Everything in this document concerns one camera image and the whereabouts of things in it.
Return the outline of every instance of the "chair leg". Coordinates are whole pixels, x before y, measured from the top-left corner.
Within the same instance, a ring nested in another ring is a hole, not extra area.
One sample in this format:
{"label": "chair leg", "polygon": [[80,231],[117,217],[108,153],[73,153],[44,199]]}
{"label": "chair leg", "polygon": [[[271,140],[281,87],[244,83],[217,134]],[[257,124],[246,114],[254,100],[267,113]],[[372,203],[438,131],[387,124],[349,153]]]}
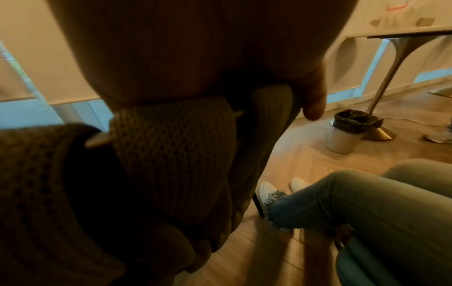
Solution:
{"label": "chair leg", "polygon": [[259,215],[261,217],[264,217],[264,210],[262,209],[262,206],[260,205],[258,195],[256,195],[256,193],[253,194],[253,202],[256,205],[256,208],[258,209]]}

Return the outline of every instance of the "thigh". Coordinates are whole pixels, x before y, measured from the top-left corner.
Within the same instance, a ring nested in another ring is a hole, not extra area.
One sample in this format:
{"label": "thigh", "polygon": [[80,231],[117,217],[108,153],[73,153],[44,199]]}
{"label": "thigh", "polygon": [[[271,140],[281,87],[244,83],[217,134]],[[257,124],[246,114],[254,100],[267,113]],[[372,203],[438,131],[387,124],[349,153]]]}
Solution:
{"label": "thigh", "polygon": [[452,199],[416,186],[355,171],[319,181],[332,216],[402,281],[447,285],[452,271]]}
{"label": "thigh", "polygon": [[411,159],[390,168],[381,176],[452,197],[452,164]]}

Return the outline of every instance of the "sneaker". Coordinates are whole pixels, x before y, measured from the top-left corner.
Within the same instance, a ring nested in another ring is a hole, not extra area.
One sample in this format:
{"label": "sneaker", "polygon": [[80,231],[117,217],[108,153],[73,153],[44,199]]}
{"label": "sneaker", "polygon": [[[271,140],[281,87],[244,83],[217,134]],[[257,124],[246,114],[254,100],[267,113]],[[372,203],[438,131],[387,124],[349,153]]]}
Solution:
{"label": "sneaker", "polygon": [[294,192],[294,193],[298,192],[301,189],[306,188],[309,185],[310,184],[308,182],[306,182],[305,180],[303,180],[299,177],[295,177],[291,181],[291,189],[292,189],[292,192]]}
{"label": "sneaker", "polygon": [[[285,194],[286,193],[284,191],[276,189],[269,182],[263,182],[260,185],[259,191],[258,191],[258,197],[259,197],[260,204],[262,205],[262,208],[264,209],[265,218],[267,220],[268,220],[267,206]],[[292,229],[289,229],[289,228],[277,228],[271,221],[268,220],[268,222],[271,226],[274,226],[276,229],[278,229],[282,232],[292,232],[293,231]]]}

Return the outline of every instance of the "floor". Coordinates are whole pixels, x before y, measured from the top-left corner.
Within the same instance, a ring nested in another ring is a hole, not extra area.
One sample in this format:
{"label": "floor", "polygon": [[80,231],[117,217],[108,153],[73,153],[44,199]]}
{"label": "floor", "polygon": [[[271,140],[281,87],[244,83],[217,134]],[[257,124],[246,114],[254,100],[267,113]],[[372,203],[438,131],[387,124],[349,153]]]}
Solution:
{"label": "floor", "polygon": [[[294,176],[316,182],[334,170],[356,169],[381,173],[399,161],[426,158],[452,163],[452,145],[421,140],[426,133],[444,131],[452,117],[452,98],[427,92],[381,102],[375,114],[398,134],[393,141],[362,141],[350,155],[336,154],[325,146],[331,130],[325,113],[317,122],[297,119],[273,149],[260,181],[290,191]],[[353,106],[365,109],[368,102]],[[406,118],[414,121],[388,119]],[[326,286],[340,285],[334,270],[336,249],[322,233],[295,230],[275,233],[251,204],[239,228],[209,262],[196,273],[181,273],[177,286]]]}

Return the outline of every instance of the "trash can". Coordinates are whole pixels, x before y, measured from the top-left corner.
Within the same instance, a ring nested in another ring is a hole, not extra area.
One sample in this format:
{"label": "trash can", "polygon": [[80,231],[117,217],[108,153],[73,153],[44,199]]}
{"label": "trash can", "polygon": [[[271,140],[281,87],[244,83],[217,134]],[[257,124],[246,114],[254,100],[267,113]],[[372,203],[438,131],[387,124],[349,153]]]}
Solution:
{"label": "trash can", "polygon": [[326,146],[340,154],[350,154],[370,128],[378,128],[383,119],[364,111],[348,109],[334,115],[333,130]]}

